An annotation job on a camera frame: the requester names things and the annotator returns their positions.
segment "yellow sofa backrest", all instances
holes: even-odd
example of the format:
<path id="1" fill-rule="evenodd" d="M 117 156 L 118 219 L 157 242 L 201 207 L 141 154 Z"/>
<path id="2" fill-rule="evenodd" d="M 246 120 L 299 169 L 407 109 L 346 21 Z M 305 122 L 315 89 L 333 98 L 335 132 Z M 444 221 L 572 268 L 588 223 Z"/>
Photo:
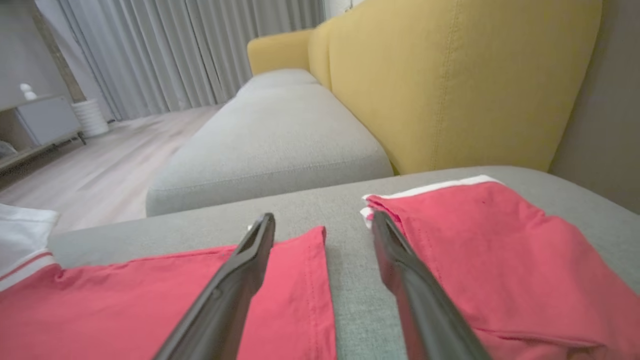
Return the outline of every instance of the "yellow sofa backrest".
<path id="1" fill-rule="evenodd" d="M 547 171 L 601 0 L 366 0 L 309 38 L 309 69 L 400 174 Z"/>

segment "red garment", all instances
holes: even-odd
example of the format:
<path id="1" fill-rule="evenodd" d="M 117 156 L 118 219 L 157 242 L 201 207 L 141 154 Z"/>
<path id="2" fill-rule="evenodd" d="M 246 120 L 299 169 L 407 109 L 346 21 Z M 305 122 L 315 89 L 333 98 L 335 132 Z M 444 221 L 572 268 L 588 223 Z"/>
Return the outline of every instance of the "red garment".
<path id="1" fill-rule="evenodd" d="M 0 358 L 152 359 L 233 249 L 49 265 L 0 293 Z M 238 358 L 336 358 L 324 227 L 275 244 Z"/>
<path id="2" fill-rule="evenodd" d="M 575 226 L 484 178 L 367 200 L 392 216 L 494 359 L 639 359 L 638 296 Z"/>

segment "sofa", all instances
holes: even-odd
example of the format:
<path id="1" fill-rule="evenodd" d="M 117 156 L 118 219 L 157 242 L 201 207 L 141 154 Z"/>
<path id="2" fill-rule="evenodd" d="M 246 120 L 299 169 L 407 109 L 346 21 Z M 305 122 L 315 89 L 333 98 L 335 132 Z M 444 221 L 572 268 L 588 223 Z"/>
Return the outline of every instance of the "sofa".
<path id="1" fill-rule="evenodd" d="M 275 214 L 276 241 L 326 227 L 326 260 L 339 359 L 402 359 L 396 300 L 380 279 L 372 236 L 360 210 L 368 193 L 391 194 L 486 174 L 550 215 L 576 225 L 604 261 L 640 294 L 640 221 L 630 211 L 550 174 L 518 167 L 423 172 L 252 199 L 53 236 L 63 267 L 237 244 L 264 212 Z"/>
<path id="2" fill-rule="evenodd" d="M 254 74 L 162 169 L 147 215 L 480 165 L 547 171 L 599 0 L 367 0 L 247 47 Z"/>

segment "wooden floor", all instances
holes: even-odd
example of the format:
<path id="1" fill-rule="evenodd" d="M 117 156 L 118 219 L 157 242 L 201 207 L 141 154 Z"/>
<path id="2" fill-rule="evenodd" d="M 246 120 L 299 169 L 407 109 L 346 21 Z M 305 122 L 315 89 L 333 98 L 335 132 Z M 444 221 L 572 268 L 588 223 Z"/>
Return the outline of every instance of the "wooden floor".
<path id="1" fill-rule="evenodd" d="M 145 217 L 154 174 L 219 109 L 111 125 L 108 134 L 48 151 L 0 175 L 0 202 L 61 213 L 53 233 Z"/>

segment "gray seat cushion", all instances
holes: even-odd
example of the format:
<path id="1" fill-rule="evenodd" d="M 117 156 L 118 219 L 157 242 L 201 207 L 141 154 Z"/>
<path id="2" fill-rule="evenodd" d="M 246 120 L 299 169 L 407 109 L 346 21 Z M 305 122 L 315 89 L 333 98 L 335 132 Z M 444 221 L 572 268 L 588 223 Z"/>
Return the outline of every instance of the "gray seat cushion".
<path id="1" fill-rule="evenodd" d="M 575 224 L 604 261 L 640 292 L 640 218 L 552 175 L 514 167 L 442 170 L 288 193 L 212 208 L 61 234 L 50 249 L 66 267 L 108 264 L 230 245 L 263 212 L 276 217 L 276 240 L 326 226 L 326 254 L 341 359 L 404 357 L 396 303 L 378 272 L 371 235 L 359 211 L 367 193 L 390 194 L 479 174 L 492 176 L 548 214 Z"/>
<path id="2" fill-rule="evenodd" d="M 147 215 L 392 175 L 380 144 L 329 90 L 256 90 L 225 105 L 160 171 Z"/>
<path id="3" fill-rule="evenodd" d="M 308 71 L 302 69 L 280 69 L 252 77 L 236 96 L 247 96 L 256 91 L 281 88 L 283 86 L 319 84 Z"/>

